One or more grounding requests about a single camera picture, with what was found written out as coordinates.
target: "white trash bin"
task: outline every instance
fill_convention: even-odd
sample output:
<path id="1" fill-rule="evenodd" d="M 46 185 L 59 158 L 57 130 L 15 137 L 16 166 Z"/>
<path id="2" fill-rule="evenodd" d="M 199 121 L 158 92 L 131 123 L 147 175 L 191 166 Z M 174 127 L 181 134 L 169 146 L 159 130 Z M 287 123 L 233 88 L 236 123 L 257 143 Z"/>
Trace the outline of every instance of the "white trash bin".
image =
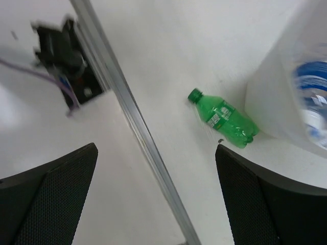
<path id="1" fill-rule="evenodd" d="M 327 157 L 327 1 L 310 1 L 248 83 L 245 111 L 267 134 Z"/>

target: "bottle cap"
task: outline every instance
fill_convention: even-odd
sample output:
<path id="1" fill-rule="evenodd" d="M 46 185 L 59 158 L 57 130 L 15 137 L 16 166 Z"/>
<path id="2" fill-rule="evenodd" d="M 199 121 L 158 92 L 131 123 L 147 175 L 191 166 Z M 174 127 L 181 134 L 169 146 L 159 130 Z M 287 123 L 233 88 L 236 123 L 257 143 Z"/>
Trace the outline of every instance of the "bottle cap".
<path id="1" fill-rule="evenodd" d="M 202 92 L 199 89 L 195 88 L 195 89 L 193 89 L 193 91 L 188 96 L 188 99 L 192 103 L 198 103 L 199 100 L 202 98 L 202 96 L 203 96 Z"/>

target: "bottle label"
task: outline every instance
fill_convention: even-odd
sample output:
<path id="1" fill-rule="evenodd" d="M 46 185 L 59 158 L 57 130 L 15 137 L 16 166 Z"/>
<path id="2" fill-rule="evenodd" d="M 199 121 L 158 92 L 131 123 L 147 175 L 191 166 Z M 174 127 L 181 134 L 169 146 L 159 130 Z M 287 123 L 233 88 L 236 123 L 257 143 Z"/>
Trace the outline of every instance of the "bottle label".
<path id="1" fill-rule="evenodd" d="M 219 130 L 225 122 L 229 120 L 229 117 L 235 111 L 235 108 L 223 101 L 217 108 L 213 111 L 212 117 L 206 122 L 210 127 Z"/>

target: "white floor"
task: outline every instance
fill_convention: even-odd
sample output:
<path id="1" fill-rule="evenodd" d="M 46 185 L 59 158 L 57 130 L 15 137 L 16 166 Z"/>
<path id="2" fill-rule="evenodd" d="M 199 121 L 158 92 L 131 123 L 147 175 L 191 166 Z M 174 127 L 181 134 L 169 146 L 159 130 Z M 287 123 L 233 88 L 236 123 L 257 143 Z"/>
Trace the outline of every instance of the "white floor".
<path id="1" fill-rule="evenodd" d="M 245 88 L 305 0 L 91 0 L 204 245 L 233 239 L 215 164 L 222 136 L 187 101 L 198 87 L 244 112 Z M 327 188 L 326 160 L 264 133 L 242 156 Z"/>
<path id="2" fill-rule="evenodd" d="M 2 6 L 0 57 L 28 64 L 37 35 L 31 20 L 60 24 L 68 0 Z M 18 40 L 14 40 L 14 31 Z M 74 238 L 76 245 L 177 245 L 185 238 L 113 92 L 67 118 L 59 89 L 0 66 L 0 179 L 94 142 L 96 170 Z"/>

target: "green plastic bottle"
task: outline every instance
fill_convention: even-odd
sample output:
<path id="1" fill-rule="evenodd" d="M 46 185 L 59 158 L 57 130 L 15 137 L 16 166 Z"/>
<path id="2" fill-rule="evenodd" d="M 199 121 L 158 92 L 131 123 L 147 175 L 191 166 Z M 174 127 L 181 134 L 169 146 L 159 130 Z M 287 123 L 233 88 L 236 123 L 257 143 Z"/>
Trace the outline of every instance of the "green plastic bottle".
<path id="1" fill-rule="evenodd" d="M 239 148 L 246 147 L 259 132 L 250 119 L 243 117 L 232 105 L 218 96 L 203 95 L 195 88 L 188 97 L 196 104 L 200 118 L 222 133 L 228 141 Z"/>

